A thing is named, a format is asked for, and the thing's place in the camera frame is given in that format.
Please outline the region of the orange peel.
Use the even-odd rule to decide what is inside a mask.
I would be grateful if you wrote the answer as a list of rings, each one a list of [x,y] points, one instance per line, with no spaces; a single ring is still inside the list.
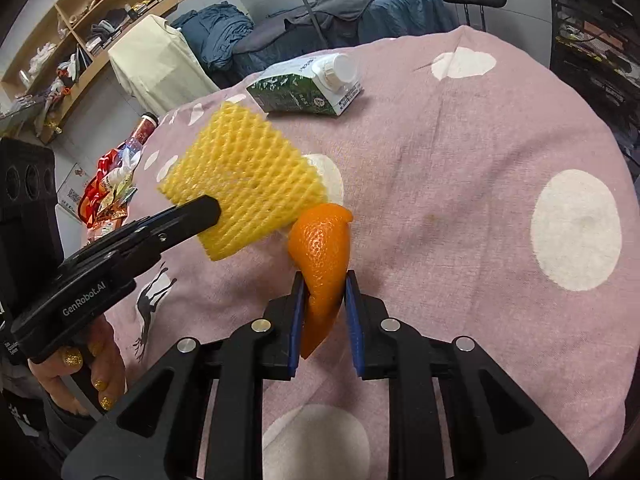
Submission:
[[[352,212],[325,203],[303,212],[288,234],[288,254],[309,290],[299,354],[309,358],[329,336],[342,303]]]

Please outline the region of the yellow foam fruit net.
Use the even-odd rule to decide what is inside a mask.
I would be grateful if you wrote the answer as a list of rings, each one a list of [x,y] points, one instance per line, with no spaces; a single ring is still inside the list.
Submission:
[[[218,222],[198,234],[218,261],[325,203],[318,171],[279,130],[239,104],[224,103],[158,185],[176,206],[207,195]]]

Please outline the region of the snack packet pile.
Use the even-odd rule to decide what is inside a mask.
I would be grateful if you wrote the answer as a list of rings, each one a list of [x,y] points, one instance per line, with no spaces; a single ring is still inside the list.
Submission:
[[[139,141],[128,140],[98,160],[96,174],[86,185],[77,208],[89,243],[115,232],[127,219],[128,204],[137,192],[134,172],[142,150]]]

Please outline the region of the red chips can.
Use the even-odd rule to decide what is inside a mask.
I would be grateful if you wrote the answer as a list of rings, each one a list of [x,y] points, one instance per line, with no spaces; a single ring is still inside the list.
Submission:
[[[158,126],[158,118],[151,112],[143,113],[128,138],[129,141],[144,145]]]

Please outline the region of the green milk carton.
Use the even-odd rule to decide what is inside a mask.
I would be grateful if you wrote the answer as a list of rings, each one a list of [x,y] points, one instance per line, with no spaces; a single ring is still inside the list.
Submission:
[[[273,64],[246,90],[266,113],[337,117],[360,95],[362,84],[356,62],[336,52]]]

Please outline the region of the cream cloth covered chair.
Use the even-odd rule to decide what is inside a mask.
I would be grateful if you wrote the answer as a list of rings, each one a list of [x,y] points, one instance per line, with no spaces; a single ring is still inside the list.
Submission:
[[[157,116],[218,90],[183,34],[155,14],[132,25],[107,54],[124,91]]]

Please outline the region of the wooden cubby shelf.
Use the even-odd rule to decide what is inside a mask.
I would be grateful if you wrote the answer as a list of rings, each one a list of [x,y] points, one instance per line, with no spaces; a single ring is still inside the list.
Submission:
[[[1,73],[1,88],[10,99],[25,94],[46,92],[55,78],[64,78],[60,64],[70,56],[82,65],[78,81],[62,91],[43,118],[36,137],[44,144],[62,133],[62,127],[104,70],[110,59],[108,51],[125,36],[134,20],[125,15],[114,26],[107,40],[99,40],[92,31],[117,10],[131,10],[139,16],[166,16],[178,8],[180,0],[53,0],[44,5],[43,14],[29,35],[17,48]]]

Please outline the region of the blue crumpled bedding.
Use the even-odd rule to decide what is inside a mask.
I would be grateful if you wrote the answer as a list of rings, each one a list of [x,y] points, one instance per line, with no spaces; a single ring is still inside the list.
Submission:
[[[230,70],[234,46],[254,29],[252,19],[223,1],[189,11],[171,22],[178,29],[206,73]]]

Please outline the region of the grey blue massage bed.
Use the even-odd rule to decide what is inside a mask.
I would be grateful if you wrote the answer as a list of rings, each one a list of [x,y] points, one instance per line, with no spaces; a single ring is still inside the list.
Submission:
[[[320,50],[439,34],[458,25],[442,0],[314,0],[258,23],[233,47],[232,70],[244,78]]]

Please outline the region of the black metal trolley rack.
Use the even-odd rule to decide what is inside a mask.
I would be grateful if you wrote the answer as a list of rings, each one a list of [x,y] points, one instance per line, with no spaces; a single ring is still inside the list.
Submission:
[[[610,127],[639,165],[639,29],[613,0],[551,0],[550,70]]]

